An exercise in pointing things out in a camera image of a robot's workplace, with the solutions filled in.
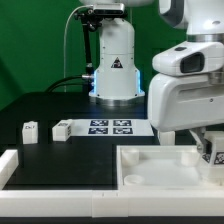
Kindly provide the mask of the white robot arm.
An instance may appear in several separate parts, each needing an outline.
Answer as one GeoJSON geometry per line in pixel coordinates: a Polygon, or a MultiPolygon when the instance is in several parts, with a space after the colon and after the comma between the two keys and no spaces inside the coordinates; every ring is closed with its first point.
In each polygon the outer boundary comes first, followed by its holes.
{"type": "Polygon", "coordinates": [[[92,100],[112,105],[148,97],[150,124],[160,132],[191,130],[224,122],[224,0],[159,0],[159,16],[184,29],[187,40],[152,59],[157,74],[146,92],[137,89],[134,28],[126,7],[154,0],[80,0],[91,10],[89,27],[100,30],[100,65],[92,100]]]}

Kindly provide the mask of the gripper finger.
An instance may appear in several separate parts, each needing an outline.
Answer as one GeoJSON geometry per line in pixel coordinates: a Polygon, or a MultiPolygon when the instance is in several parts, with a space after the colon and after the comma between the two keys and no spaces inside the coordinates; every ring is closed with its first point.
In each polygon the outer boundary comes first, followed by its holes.
{"type": "Polygon", "coordinates": [[[207,152],[207,145],[208,145],[207,140],[204,137],[206,128],[205,127],[192,128],[189,130],[189,132],[196,141],[198,152],[201,154],[205,154],[207,152]]]}

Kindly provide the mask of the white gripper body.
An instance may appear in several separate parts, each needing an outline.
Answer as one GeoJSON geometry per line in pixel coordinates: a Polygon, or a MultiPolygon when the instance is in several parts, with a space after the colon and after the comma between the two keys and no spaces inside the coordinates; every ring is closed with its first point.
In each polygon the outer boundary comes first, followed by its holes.
{"type": "Polygon", "coordinates": [[[224,123],[224,85],[211,85],[207,74],[157,74],[149,85],[148,119],[161,132],[224,123]]]}

